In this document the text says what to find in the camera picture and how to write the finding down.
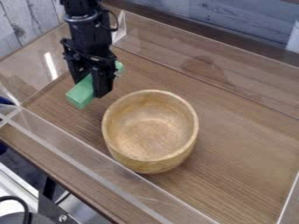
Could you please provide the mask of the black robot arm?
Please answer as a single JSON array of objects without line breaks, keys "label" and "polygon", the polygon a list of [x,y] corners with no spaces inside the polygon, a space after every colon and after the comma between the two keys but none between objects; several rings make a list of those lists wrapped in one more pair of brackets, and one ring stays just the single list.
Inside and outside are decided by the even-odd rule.
[{"label": "black robot arm", "polygon": [[112,32],[109,14],[101,0],[60,0],[69,38],[62,38],[62,57],[76,84],[90,75],[93,95],[105,96],[113,89],[117,56],[110,51]]}]

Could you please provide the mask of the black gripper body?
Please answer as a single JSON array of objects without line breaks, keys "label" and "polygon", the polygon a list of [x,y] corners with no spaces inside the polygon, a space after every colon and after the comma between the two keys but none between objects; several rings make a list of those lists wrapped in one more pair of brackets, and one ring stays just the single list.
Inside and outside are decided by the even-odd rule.
[{"label": "black gripper body", "polygon": [[82,14],[64,16],[69,27],[69,38],[60,43],[64,53],[74,52],[89,56],[89,63],[96,61],[108,63],[117,60],[110,51],[112,33],[117,30],[110,26],[108,14]]}]

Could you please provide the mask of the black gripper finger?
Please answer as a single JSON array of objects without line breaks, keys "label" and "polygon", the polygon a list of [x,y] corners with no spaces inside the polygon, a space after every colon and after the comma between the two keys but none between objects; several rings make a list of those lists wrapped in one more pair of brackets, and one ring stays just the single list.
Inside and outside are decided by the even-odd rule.
[{"label": "black gripper finger", "polygon": [[116,78],[114,61],[108,63],[96,63],[90,67],[93,94],[97,98],[104,97],[113,89],[113,80]]},{"label": "black gripper finger", "polygon": [[74,83],[78,83],[89,74],[89,56],[77,52],[65,52],[69,74]]}]

